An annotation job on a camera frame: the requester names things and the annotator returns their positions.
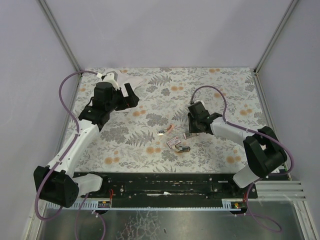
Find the grey cardboard box sleeve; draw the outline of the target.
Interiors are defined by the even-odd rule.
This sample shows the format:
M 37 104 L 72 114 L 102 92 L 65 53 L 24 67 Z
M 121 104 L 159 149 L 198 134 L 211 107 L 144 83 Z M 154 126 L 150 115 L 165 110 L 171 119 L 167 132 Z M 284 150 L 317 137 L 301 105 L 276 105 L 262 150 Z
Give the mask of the grey cardboard box sleeve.
M 183 137 L 185 140 L 193 138 L 193 137 L 197 137 L 198 135 L 199 135 L 198 133 L 190 133 L 190 132 L 183 133 Z

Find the red staple box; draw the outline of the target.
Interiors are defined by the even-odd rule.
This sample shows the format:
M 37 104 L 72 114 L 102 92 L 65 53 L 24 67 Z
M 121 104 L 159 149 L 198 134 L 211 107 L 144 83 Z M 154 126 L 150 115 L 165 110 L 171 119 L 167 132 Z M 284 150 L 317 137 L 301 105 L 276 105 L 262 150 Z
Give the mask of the red staple box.
M 181 143 L 181 140 L 180 140 L 180 138 L 178 136 L 176 136 L 176 137 L 174 137 L 174 138 L 172 138 L 172 139 L 170 139 L 169 141 L 166 142 L 166 144 L 168 145 L 168 147 L 170 149 L 172 149 L 175 145 L 178 145 L 180 143 Z

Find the beige brown stapler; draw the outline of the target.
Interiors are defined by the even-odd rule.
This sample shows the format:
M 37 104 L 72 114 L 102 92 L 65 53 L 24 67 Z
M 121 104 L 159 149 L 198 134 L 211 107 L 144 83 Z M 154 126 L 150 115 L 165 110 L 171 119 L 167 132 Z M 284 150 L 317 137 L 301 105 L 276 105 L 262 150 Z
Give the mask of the beige brown stapler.
M 191 150 L 191 148 L 189 146 L 184 146 L 184 145 L 175 145 L 174 150 L 177 153 L 188 153 Z

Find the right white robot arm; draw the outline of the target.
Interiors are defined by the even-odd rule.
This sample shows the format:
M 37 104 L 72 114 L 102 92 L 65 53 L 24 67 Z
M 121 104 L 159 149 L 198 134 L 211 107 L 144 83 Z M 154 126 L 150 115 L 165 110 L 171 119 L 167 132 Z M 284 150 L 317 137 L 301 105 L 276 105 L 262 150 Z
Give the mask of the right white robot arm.
M 233 182 L 241 189 L 265 178 L 288 159 L 275 132 L 268 126 L 251 130 L 236 125 L 219 113 L 210 114 L 200 101 L 188 107 L 187 116 L 190 133 L 222 137 L 244 148 L 247 166 L 232 177 Z

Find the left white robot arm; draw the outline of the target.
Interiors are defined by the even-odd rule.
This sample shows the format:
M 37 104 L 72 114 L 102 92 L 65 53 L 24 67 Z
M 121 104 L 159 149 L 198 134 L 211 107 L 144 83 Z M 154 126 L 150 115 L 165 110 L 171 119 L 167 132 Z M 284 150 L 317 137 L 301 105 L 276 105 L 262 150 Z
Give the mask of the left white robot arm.
M 135 108 L 139 98 L 129 83 L 124 84 L 127 96 L 113 81 L 98 82 L 93 96 L 78 117 L 76 130 L 47 166 L 38 166 L 34 173 L 36 199 L 71 207 L 79 196 L 100 190 L 103 179 L 88 173 L 75 177 L 75 169 L 85 149 L 99 135 L 113 111 Z

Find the white cloth towel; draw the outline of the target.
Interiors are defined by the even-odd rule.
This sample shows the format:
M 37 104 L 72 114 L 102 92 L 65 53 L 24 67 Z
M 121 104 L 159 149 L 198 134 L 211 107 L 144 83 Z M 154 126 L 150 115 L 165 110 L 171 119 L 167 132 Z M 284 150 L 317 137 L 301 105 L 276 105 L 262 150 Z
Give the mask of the white cloth towel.
M 145 83 L 145 80 L 140 76 L 130 76 L 128 74 L 122 73 L 118 69 L 115 69 L 114 71 L 117 73 L 117 80 L 116 81 L 117 81 L 119 87 L 121 88 L 121 91 L 122 91 L 122 94 L 124 97 L 128 96 L 128 92 L 125 88 L 126 83 L 130 84 L 133 91 L 135 89 L 141 87 Z

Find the floral patterned table mat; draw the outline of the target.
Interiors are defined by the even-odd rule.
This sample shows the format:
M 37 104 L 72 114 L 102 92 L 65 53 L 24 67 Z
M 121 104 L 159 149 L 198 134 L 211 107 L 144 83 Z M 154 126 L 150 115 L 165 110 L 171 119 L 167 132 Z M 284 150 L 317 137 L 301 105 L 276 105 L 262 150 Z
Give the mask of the floral patterned table mat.
M 223 137 L 202 133 L 184 139 L 188 131 L 191 99 L 204 101 L 210 113 L 225 113 L 233 123 L 251 129 L 265 126 L 251 70 L 233 68 L 122 68 L 120 72 L 142 77 L 135 90 L 137 107 L 115 111 L 101 133 L 84 151 L 78 172 L 235 173 L 247 165 L 245 150 Z M 157 131 L 171 124 L 165 135 Z M 179 137 L 178 153 L 167 142 Z

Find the left aluminium frame post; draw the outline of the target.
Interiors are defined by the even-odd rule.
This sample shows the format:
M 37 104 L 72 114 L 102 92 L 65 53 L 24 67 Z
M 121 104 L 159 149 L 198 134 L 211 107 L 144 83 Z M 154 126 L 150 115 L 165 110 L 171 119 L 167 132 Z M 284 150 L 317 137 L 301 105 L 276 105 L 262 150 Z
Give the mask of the left aluminium frame post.
M 45 16 L 46 20 L 48 21 L 53 33 L 58 39 L 60 46 L 62 47 L 66 57 L 68 58 L 69 62 L 71 63 L 73 69 L 78 72 L 81 71 L 82 68 L 76 59 L 72 49 L 70 48 L 50 6 L 48 5 L 46 0 L 36 0 L 37 4 L 39 5 L 43 15 Z

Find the aluminium frame post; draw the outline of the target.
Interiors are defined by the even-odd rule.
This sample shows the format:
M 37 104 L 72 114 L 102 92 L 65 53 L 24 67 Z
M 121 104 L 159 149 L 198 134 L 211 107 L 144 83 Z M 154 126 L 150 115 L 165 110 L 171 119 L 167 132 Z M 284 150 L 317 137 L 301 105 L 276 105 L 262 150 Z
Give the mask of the aluminium frame post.
M 280 37 L 281 33 L 283 32 L 288 20 L 292 16 L 293 12 L 295 11 L 297 5 L 300 3 L 300 0 L 291 0 L 289 6 L 285 10 L 280 22 L 278 23 L 274 33 L 272 34 L 271 39 L 269 40 L 265 50 L 262 53 L 259 61 L 257 62 L 256 66 L 253 68 L 254 74 L 257 76 L 259 71 L 262 69 L 265 61 L 267 60 L 269 54 L 271 53 L 274 45 L 276 44 L 278 38 Z
M 37 4 L 39 5 L 43 15 L 45 16 L 46 20 L 48 21 L 53 33 L 58 39 L 60 46 L 62 47 L 66 57 L 68 58 L 69 62 L 71 63 L 73 69 L 78 72 L 81 71 L 82 68 L 76 59 L 72 49 L 70 48 L 50 6 L 48 5 L 46 0 L 36 0 Z

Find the aluminium cross rail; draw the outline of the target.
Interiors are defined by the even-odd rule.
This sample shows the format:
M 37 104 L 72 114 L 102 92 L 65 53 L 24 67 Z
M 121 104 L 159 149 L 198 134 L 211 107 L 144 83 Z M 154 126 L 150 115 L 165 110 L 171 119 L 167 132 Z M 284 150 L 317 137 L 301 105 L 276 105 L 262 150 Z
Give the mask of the aluminium cross rail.
M 270 180 L 255 184 L 260 200 L 266 201 L 305 201 L 306 195 L 300 181 Z

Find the right aluminium frame post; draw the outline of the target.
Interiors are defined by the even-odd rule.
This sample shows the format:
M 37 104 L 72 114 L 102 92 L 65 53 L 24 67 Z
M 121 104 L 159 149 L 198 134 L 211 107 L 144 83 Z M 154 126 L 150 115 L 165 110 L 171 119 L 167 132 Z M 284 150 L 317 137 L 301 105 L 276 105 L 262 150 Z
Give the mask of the right aluminium frame post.
M 253 68 L 254 74 L 257 76 L 259 71 L 262 69 L 265 61 L 267 60 L 269 54 L 271 53 L 274 45 L 276 44 L 278 38 L 280 37 L 281 33 L 283 32 L 288 20 L 292 16 L 293 12 L 295 11 L 297 5 L 300 3 L 300 0 L 291 0 L 289 6 L 285 10 L 280 22 L 278 23 L 274 33 L 272 34 L 271 39 L 269 40 L 265 50 L 262 53 L 259 61 L 257 62 L 256 66 Z

